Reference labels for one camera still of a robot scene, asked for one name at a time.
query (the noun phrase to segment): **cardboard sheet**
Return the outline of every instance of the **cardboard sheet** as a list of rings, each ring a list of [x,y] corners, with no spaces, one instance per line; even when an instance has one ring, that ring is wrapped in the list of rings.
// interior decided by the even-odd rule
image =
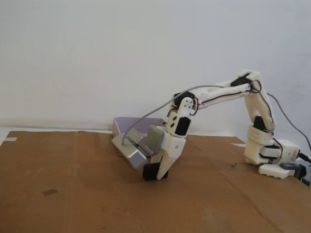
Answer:
[[[146,182],[111,134],[10,132],[0,147],[0,233],[307,233],[311,192],[261,176],[234,137],[189,135],[166,180]]]

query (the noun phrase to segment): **cable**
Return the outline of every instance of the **cable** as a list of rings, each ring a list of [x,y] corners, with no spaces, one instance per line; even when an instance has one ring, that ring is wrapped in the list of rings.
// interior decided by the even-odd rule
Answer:
[[[280,145],[280,147],[281,147],[281,155],[280,155],[280,157],[278,158],[278,160],[277,160],[276,162],[272,162],[272,161],[270,160],[271,163],[276,164],[278,161],[280,161],[280,159],[281,159],[281,157],[282,157],[282,154],[283,154],[283,147],[282,147],[282,145],[281,145],[275,138],[273,138],[273,140],[274,140],[276,143],[278,143],[278,144]]]
[[[198,112],[198,110],[199,110],[199,100],[198,100],[198,98],[194,98],[193,102],[195,102],[195,111],[194,111],[194,114],[190,113],[191,116],[194,116]]]
[[[143,115],[140,119],[138,119],[134,124],[132,124],[127,131],[125,132],[125,134],[123,135],[122,138],[122,145],[124,145],[124,140],[128,134],[128,132],[131,130],[131,128],[133,128],[133,126],[135,126],[138,122],[140,122],[141,120],[143,120],[144,118],[146,118],[147,116],[151,115],[152,113],[155,113],[156,111],[160,110],[161,108],[164,108],[166,105],[168,105],[170,102],[174,101],[175,99],[177,99],[178,97],[180,97],[182,94],[184,94],[187,91],[191,91],[192,89],[196,89],[196,88],[200,88],[200,87],[220,87],[220,88],[224,88],[224,86],[218,86],[218,85],[200,85],[200,86],[194,86],[191,87],[181,93],[179,93],[177,96],[175,96],[174,98],[170,99],[168,102],[166,102],[165,104],[161,105],[160,107],[152,110],[151,112],[147,113],[146,115]]]
[[[268,96],[271,96],[272,98],[274,98],[274,100],[275,100],[276,103],[278,104],[278,106],[279,106],[281,112],[283,113],[283,115],[285,116],[285,118],[288,120],[288,122],[289,122],[298,132],[300,132],[302,135],[304,135],[304,137],[306,138],[306,140],[307,140],[307,142],[308,142],[309,148],[310,148],[310,150],[311,150],[311,145],[310,145],[310,141],[309,141],[308,137],[307,137],[301,130],[299,130],[296,126],[294,126],[294,124],[291,122],[291,120],[289,120],[289,118],[287,117],[287,115],[286,115],[285,112],[283,111],[283,109],[282,109],[280,103],[278,102],[278,100],[276,99],[276,97],[274,97],[273,95],[271,95],[271,94],[269,94],[269,93],[267,93],[267,95],[268,95]]]

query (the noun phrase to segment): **3d-printed robot arm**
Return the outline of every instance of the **3d-printed robot arm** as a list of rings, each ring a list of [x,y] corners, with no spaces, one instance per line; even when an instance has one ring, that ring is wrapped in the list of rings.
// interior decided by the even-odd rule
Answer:
[[[163,153],[151,160],[151,163],[157,163],[162,158],[157,179],[160,180],[181,155],[188,128],[198,110],[241,97],[245,97],[250,119],[254,123],[253,126],[249,126],[247,133],[248,141],[244,152],[246,162],[255,165],[266,164],[259,168],[261,174],[278,178],[294,175],[292,170],[284,170],[280,164],[295,161],[299,147],[290,141],[277,141],[273,138],[276,121],[269,98],[263,88],[260,73],[242,70],[238,74],[238,79],[216,85],[223,86],[223,88],[193,89],[176,99],[169,108],[165,119],[166,128],[159,127],[165,134],[161,146]]]
[[[273,131],[275,120],[271,110],[270,101],[261,84],[258,72],[243,70],[238,74],[238,79],[218,83],[218,87],[201,87],[184,93],[174,101],[174,105],[169,108],[165,119],[166,129],[161,129],[164,134],[164,150],[161,165],[157,174],[157,179],[161,179],[173,162],[180,156],[185,144],[184,138],[187,135],[192,117],[198,110],[211,105],[245,97],[245,103],[252,122],[256,117],[261,116],[265,130]]]
[[[137,122],[171,103],[165,127],[151,126],[145,143],[142,143],[143,136],[132,128],[134,125],[112,142],[132,168],[144,166],[143,177],[146,180],[160,180],[167,176],[169,168],[181,155],[190,123],[197,111],[241,97],[245,97],[253,122],[247,132],[244,151],[246,162],[263,164],[259,167],[260,174],[278,178],[299,174],[300,167],[290,164],[301,155],[299,147],[290,141],[273,138],[276,121],[272,107],[261,83],[260,73],[251,70],[242,70],[234,81],[197,86],[177,93],[172,100],[140,118]]]

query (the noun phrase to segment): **white background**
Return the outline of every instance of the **white background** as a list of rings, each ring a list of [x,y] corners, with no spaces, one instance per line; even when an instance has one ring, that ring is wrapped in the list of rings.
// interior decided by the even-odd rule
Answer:
[[[0,1],[0,125],[107,130],[245,68],[311,136],[309,0]],[[306,146],[271,102],[276,137]],[[240,99],[200,111],[191,131],[245,138],[249,124]]]

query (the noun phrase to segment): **gray block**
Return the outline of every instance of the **gray block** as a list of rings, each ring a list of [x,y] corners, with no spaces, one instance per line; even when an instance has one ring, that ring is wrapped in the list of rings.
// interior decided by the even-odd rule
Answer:
[[[164,138],[164,132],[158,129],[156,126],[151,125],[149,127],[146,146],[151,149],[155,154],[159,153],[161,144]]]
[[[138,144],[140,142],[140,140],[142,140],[142,138],[144,137],[140,132],[138,132],[136,129],[131,128],[131,130],[128,132],[127,136],[136,144]]]
[[[127,138],[122,145],[123,134],[119,134],[112,139],[113,145],[119,151],[122,158],[135,170],[140,169],[148,163],[148,159],[138,148],[136,148]]]

